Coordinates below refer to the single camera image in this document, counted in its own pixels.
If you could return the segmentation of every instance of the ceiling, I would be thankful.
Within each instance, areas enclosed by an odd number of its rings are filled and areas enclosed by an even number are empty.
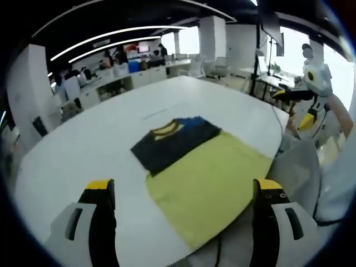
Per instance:
[[[9,24],[9,26],[5,27],[3,33],[8,41],[4,44],[5,48],[2,51],[1,73],[3,73],[6,63],[14,59],[28,43],[45,46],[48,67],[52,69],[92,50],[92,43],[75,48],[53,62],[50,61],[50,58],[81,41],[99,34],[131,27],[170,25],[191,17],[211,15],[223,17],[204,7],[180,0],[71,0],[68,2],[47,1],[45,5],[43,4],[44,1],[26,1],[21,3],[20,6],[15,1],[13,2],[10,3],[12,9],[10,7],[9,10],[16,10],[14,16],[11,21],[2,23],[2,25]],[[207,4],[235,17],[238,21],[246,19],[246,11],[256,10],[255,5],[250,0],[195,0],[195,2]],[[310,0],[299,0],[293,3],[291,1],[277,0],[265,0],[265,2],[269,2],[270,7],[277,12],[301,17],[336,34],[334,27],[323,19],[323,14],[318,12],[319,8],[315,4],[311,4],[312,1]],[[41,27],[55,17],[82,4],[87,5],[68,12],[33,36]],[[131,31],[104,37],[103,39],[109,38],[110,42],[113,43],[146,37],[155,31],[155,29]]]

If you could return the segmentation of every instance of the white desk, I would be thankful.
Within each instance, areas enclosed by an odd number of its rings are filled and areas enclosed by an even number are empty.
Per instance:
[[[173,118],[200,115],[273,158],[282,130],[272,106],[215,83],[180,76],[124,93],[55,129],[23,159],[14,193],[44,243],[50,224],[92,180],[114,179],[120,266],[168,266],[192,253],[150,198],[130,148]],[[283,129],[288,114],[274,108]]]
[[[165,67],[173,68],[173,67],[188,65],[190,63],[191,63],[191,60],[178,60],[178,61],[173,61],[173,62],[167,62]],[[92,103],[90,103],[88,105],[88,107],[92,107],[95,105],[95,102],[97,102],[97,104],[100,103],[100,97],[99,97],[98,93],[96,92],[96,90],[99,87],[102,87],[109,83],[112,83],[112,82],[115,82],[115,81],[118,81],[118,80],[121,80],[124,78],[132,77],[132,79],[136,81],[136,82],[133,81],[133,86],[141,87],[142,85],[147,85],[149,83],[161,81],[161,80],[164,80],[167,78],[166,74],[165,73],[163,74],[161,70],[159,73],[156,73],[156,75],[153,75],[154,77],[150,78],[149,76],[152,76],[152,74],[155,73],[156,70],[160,70],[160,67],[150,68],[148,70],[140,71],[140,72],[128,73],[123,76],[102,77],[101,79],[91,82],[91,83],[87,84],[86,86],[84,86],[81,89],[79,98],[81,99],[81,101],[83,101],[85,98],[90,98],[89,102],[92,102]]]

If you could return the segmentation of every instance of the computer screen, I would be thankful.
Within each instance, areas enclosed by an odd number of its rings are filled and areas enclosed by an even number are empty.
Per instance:
[[[266,1],[258,1],[257,9],[262,30],[266,32],[272,39],[274,39],[277,44],[283,46],[277,13],[268,6]]]
[[[149,52],[150,51],[150,46],[149,45],[145,45],[145,44],[140,44],[139,45],[139,53],[145,53],[145,52]]]
[[[260,67],[260,75],[266,74],[268,72],[266,57],[265,56],[257,56],[258,65]]]

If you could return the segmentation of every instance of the screen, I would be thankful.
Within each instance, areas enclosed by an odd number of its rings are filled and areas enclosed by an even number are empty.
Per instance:
[[[284,33],[282,33],[282,45],[277,43],[277,56],[284,57]]]
[[[266,74],[268,72],[267,64],[266,64],[266,57],[258,56],[258,64],[260,67],[260,75]]]
[[[145,44],[140,44],[139,45],[139,53],[145,53],[145,52],[149,52],[150,51],[150,46],[149,45],[145,45]]]
[[[265,1],[258,1],[257,8],[262,30],[274,39],[277,44],[283,46],[277,13],[274,12]]]

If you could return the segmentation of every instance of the blue container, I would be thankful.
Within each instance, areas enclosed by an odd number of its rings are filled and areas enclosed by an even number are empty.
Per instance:
[[[132,61],[128,63],[128,71],[130,73],[138,72],[140,71],[140,63],[137,61]]]

